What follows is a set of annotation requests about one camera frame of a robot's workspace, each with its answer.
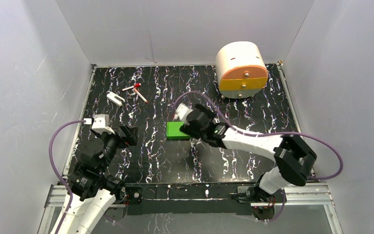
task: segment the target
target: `green box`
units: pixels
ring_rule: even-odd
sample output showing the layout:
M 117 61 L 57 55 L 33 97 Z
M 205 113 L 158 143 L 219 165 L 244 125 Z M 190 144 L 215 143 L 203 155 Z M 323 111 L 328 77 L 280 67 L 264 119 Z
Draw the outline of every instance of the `green box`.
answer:
M 167 122 L 167 139 L 190 139 L 191 137 L 180 132 L 183 122 Z

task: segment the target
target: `wire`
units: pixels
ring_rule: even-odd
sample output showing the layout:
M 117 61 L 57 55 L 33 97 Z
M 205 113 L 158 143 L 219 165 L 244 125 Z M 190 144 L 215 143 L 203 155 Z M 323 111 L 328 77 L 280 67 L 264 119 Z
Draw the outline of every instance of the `wire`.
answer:
M 72 193 L 72 190 L 71 190 L 70 186 L 68 185 L 68 183 L 62 178 L 62 176 L 59 174 L 58 170 L 56 169 L 56 166 L 55 166 L 55 163 L 54 163 L 54 156 L 52 155 L 52 146 L 54 144 L 55 137 L 58 135 L 58 133 L 62 129 L 64 129 L 66 126 L 74 124 L 74 123 L 84 123 L 84 122 L 85 122 L 85 120 L 75 120 L 75 121 L 71 121 L 71 122 L 68 122 L 68 123 L 62 125 L 60 128 L 58 128 L 55 131 L 54 135 L 51 138 L 51 141 L 49 142 L 49 150 L 48 150 L 48 152 L 49 152 L 49 161 L 51 163 L 52 170 L 54 170 L 54 173 L 58 177 L 59 181 L 67 188 L 67 191 L 68 191 L 68 193 L 70 195 L 70 200 L 68 201 L 68 205 L 67 205 L 67 207 L 65 207 L 65 212 L 62 214 L 62 218 L 59 221 L 58 226 L 55 229 L 55 234 L 58 234 L 59 229 L 61 228 L 62 222 L 64 221 L 65 216 L 67 215 L 66 212 L 69 210 L 69 208 L 71 206 L 72 199 L 73 199 L 73 193 Z
M 228 124 L 229 127 L 233 128 L 234 130 L 236 130 L 238 133 L 240 134 L 243 134 L 245 136 L 249 136 L 249 137 L 269 137 L 269 136 L 277 136 L 277 135 L 298 135 L 298 136 L 304 136 L 304 137 L 307 137 L 307 138 L 310 138 L 312 140 L 315 140 L 319 143 L 322 143 L 323 145 L 325 145 L 326 147 L 328 147 L 329 149 L 331 149 L 335 155 L 337 156 L 338 160 L 339 160 L 339 169 L 336 173 L 332 174 L 332 175 L 329 175 L 329 176 L 310 176 L 309 179 L 331 179 L 331 178 L 334 178 L 336 176 L 338 176 L 342 170 L 343 170 L 343 160 L 342 160 L 342 157 L 340 156 L 339 152 L 333 147 L 331 146 L 330 144 L 328 144 L 327 142 L 321 140 L 321 139 L 318 139 L 312 135 L 309 135 L 309 134 L 306 134 L 306 133 L 298 133 L 298 132 L 278 132 L 278 133 L 267 133 L 267 134 L 258 134 L 258 133 L 249 133 L 249 132 L 244 132 L 242 131 L 241 129 L 238 129 L 236 128 L 235 126 L 233 126 L 230 121 L 228 121 L 228 119 L 222 114 L 222 112 L 220 111 L 220 109 L 217 107 L 217 105 L 209 98 L 207 97 L 204 93 L 202 92 L 199 92 L 199 91 L 189 91 L 189 92 L 186 92 L 186 93 L 183 93 L 181 94 L 177 99 L 176 101 L 173 103 L 173 109 L 177 106 L 177 104 L 180 102 L 180 100 L 188 95 L 188 94 L 199 94 L 201 95 L 206 101 L 208 101 L 210 103 L 210 105 L 216 110 L 217 114 L 219 115 L 220 118 L 223 119 L 223 121 L 225 123 Z

